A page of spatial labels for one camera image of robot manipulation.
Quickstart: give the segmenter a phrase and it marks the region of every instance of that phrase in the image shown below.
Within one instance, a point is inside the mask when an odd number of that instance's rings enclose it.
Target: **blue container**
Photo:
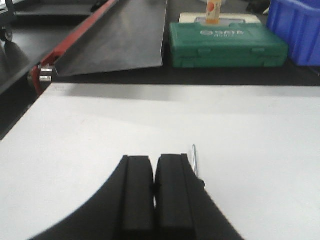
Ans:
[[[271,0],[267,27],[299,66],[320,66],[320,0]]]

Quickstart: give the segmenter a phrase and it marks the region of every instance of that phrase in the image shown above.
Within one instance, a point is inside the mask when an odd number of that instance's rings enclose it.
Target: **metal pin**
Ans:
[[[194,170],[194,174],[196,175],[196,177],[198,178],[198,159],[197,159],[197,149],[196,149],[196,145],[192,145],[192,155],[193,155],[193,170]]]

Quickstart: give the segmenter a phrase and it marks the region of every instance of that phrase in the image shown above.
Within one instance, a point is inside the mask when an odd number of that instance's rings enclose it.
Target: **white tabletop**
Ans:
[[[320,88],[54,83],[0,143],[0,239],[85,203],[122,155],[187,153],[246,240],[320,239]]]

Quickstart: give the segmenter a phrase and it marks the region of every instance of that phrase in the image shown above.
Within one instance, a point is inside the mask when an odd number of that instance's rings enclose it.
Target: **green toolbox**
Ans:
[[[288,45],[260,23],[171,23],[175,68],[280,67]]]

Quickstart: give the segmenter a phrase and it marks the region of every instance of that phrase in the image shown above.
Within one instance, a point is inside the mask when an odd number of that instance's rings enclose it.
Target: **caster wheel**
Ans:
[[[0,29],[0,39],[6,43],[11,42],[13,38],[13,33],[11,26],[7,25]]]

